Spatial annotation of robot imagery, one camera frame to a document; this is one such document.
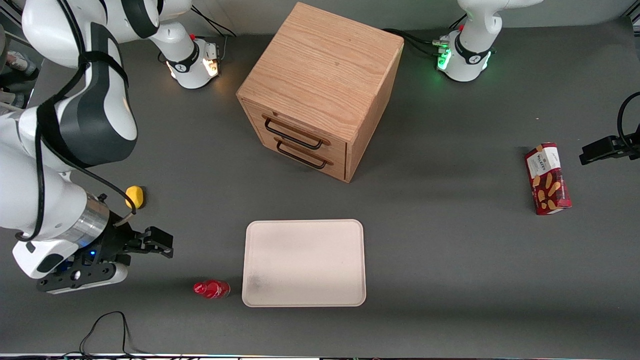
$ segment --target biscuit box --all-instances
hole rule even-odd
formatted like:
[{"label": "biscuit box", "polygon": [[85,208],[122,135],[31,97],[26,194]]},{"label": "biscuit box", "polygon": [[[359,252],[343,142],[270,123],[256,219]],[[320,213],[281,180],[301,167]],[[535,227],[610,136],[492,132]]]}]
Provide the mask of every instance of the biscuit box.
[{"label": "biscuit box", "polygon": [[557,145],[543,143],[525,156],[536,214],[551,215],[571,207]]}]

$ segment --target red bottle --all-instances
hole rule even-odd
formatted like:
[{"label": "red bottle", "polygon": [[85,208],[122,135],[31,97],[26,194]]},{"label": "red bottle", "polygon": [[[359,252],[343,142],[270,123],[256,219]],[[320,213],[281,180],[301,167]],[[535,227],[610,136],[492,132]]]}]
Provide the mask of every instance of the red bottle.
[{"label": "red bottle", "polygon": [[193,285],[193,291],[207,299],[220,299],[229,295],[231,287],[221,280],[207,280]]}]

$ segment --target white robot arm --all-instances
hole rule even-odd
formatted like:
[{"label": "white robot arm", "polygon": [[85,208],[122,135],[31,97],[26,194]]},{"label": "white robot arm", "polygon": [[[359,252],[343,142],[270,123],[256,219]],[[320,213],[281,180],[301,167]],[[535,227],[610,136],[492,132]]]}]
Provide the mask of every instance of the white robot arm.
[{"label": "white robot arm", "polygon": [[525,8],[543,0],[458,0],[467,13],[463,30],[440,37],[444,45],[438,59],[441,70],[456,81],[472,81],[486,68],[491,46],[502,29],[501,10]]},{"label": "white robot arm", "polygon": [[[177,22],[160,24],[188,11],[191,1],[157,1],[29,0],[24,8],[34,48],[79,69],[43,105],[0,117],[0,227],[21,231],[13,255],[41,291],[123,281],[131,252],[173,256],[171,235],[155,227],[133,231],[105,205],[106,196],[69,179],[73,169],[126,159],[136,144],[119,42],[151,38],[183,87],[217,75],[215,45],[193,41]],[[84,88],[65,99],[82,75]]]}]

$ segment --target yellow object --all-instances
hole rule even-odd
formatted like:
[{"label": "yellow object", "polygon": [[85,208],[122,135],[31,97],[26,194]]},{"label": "yellow object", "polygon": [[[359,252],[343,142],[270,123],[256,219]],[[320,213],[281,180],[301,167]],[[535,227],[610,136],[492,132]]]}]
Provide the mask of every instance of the yellow object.
[{"label": "yellow object", "polygon": [[[140,186],[134,185],[128,187],[126,194],[131,198],[131,200],[133,200],[133,204],[136,206],[136,209],[142,208],[142,205],[145,203],[145,194]],[[131,209],[129,201],[124,200],[124,202],[127,204],[129,209]]]}]

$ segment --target white wall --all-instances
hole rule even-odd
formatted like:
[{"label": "white wall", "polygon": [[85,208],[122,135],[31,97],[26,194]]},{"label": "white wall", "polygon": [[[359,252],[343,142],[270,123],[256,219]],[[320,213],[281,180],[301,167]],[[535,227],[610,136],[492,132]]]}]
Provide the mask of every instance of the white wall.
[{"label": "white wall", "polygon": [[[431,29],[448,26],[463,12],[456,0],[303,0],[312,6],[377,28]],[[510,28],[588,25],[620,16],[634,0],[545,0],[530,8],[502,12]],[[296,0],[193,0],[200,11],[236,33],[275,33]],[[179,18],[187,30],[213,30],[195,15]]]}]

